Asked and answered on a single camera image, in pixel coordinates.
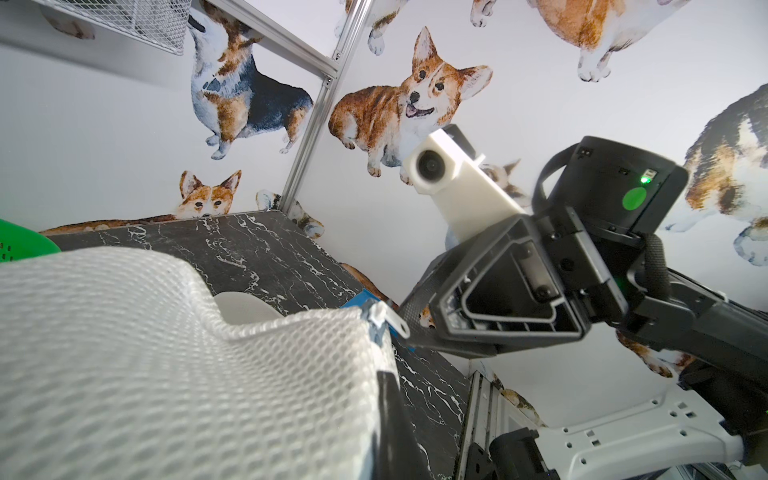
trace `camera lens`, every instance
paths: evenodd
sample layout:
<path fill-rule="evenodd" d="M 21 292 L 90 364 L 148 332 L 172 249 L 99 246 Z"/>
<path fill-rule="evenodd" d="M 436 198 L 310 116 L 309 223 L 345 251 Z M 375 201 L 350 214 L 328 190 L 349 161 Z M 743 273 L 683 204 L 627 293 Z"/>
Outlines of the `camera lens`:
<path fill-rule="evenodd" d="M 431 150 L 422 152 L 416 166 L 419 169 L 419 175 L 427 181 L 436 182 L 445 175 L 445 162 L 437 152 Z"/>

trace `screw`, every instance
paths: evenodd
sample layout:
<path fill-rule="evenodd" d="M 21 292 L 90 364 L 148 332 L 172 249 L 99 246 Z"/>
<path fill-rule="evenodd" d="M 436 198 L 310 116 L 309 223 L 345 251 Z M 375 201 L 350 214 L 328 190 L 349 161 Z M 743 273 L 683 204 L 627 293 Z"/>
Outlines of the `screw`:
<path fill-rule="evenodd" d="M 539 300 L 546 300 L 552 296 L 552 290 L 550 290 L 548 286 L 542 285 L 536 289 L 534 295 L 536 295 L 536 298 Z"/>
<path fill-rule="evenodd" d="M 562 268 L 566 272 L 574 271 L 575 266 L 576 264 L 570 258 L 564 258 L 563 260 L 560 261 L 560 268 Z"/>

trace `green circular sticker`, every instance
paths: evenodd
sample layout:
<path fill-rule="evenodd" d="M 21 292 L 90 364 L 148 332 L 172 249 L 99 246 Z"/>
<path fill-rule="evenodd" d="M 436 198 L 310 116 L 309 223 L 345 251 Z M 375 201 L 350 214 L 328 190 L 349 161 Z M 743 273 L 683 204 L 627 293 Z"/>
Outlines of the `green circular sticker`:
<path fill-rule="evenodd" d="M 626 210 L 635 210 L 645 201 L 648 192 L 643 187 L 635 187 L 624 194 L 621 204 Z"/>

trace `wire mesh shelf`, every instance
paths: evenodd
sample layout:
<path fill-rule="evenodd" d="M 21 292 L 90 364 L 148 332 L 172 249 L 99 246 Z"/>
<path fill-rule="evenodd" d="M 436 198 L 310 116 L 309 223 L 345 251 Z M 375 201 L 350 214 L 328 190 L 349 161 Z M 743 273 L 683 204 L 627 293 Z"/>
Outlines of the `wire mesh shelf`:
<path fill-rule="evenodd" d="M 176 55 L 184 53 L 191 0 L 34 0 Z"/>

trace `corgi paw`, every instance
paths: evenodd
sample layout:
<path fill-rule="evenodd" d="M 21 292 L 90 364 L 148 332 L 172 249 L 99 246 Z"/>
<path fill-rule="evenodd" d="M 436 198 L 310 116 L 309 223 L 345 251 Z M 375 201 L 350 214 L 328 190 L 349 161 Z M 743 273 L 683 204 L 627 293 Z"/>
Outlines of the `corgi paw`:
<path fill-rule="evenodd" d="M 658 373 L 666 379 L 672 378 L 672 372 L 666 366 L 658 365 L 656 363 L 648 363 L 647 365 L 651 372 Z"/>
<path fill-rule="evenodd" d="M 323 225 L 307 225 L 304 227 L 304 233 L 311 239 L 311 240 L 317 240 L 318 238 L 323 236 L 323 233 L 326 232 L 325 227 Z"/>
<path fill-rule="evenodd" d="M 754 266 L 768 265 L 768 240 L 754 240 L 748 235 L 745 230 L 733 242 L 736 253 Z"/>
<path fill-rule="evenodd" d="M 368 37 L 368 48 L 374 53 L 374 55 L 381 55 L 384 53 L 384 36 L 379 35 L 374 37 L 370 35 Z"/>
<path fill-rule="evenodd" d="M 485 25 L 487 23 L 485 21 L 485 16 L 484 15 L 474 15 L 474 12 L 472 14 L 473 14 L 472 17 L 469 19 L 472 22 L 472 24 L 475 27 L 479 27 L 479 28 L 485 27 Z"/>
<path fill-rule="evenodd" d="M 608 73 L 611 73 L 611 70 L 609 68 L 606 68 Z M 600 71 L 598 68 L 583 68 L 579 67 L 578 69 L 578 77 L 582 81 L 600 81 L 601 78 L 604 78 L 607 75 L 603 75 L 603 72 Z"/>

